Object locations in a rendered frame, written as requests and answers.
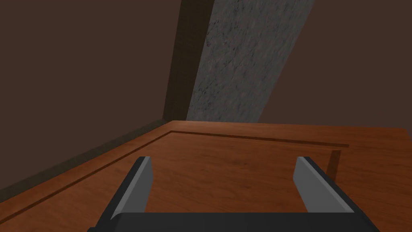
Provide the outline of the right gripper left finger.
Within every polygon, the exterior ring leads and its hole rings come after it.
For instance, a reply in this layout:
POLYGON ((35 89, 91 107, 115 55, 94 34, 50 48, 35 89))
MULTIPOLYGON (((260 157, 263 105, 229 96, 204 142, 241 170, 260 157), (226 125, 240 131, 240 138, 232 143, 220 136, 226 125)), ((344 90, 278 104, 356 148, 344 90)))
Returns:
POLYGON ((142 213, 153 183, 151 157, 138 157, 105 209, 105 218, 120 213, 142 213))

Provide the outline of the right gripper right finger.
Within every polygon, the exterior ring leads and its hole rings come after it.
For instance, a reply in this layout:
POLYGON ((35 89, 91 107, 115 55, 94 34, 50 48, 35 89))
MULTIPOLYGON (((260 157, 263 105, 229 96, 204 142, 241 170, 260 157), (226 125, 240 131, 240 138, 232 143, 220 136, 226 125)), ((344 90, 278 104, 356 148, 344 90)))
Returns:
POLYGON ((297 157, 293 182, 309 213, 353 213, 308 157, 297 157))

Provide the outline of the brown wooden panelled door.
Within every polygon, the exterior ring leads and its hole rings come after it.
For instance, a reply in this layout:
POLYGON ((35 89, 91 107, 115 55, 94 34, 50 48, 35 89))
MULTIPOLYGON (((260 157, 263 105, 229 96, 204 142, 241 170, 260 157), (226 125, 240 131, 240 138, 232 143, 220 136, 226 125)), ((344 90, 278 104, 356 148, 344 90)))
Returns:
POLYGON ((381 232, 412 232, 405 129, 172 121, 0 203, 0 232, 86 232, 139 156, 149 212, 302 212, 293 184, 311 157, 381 232))

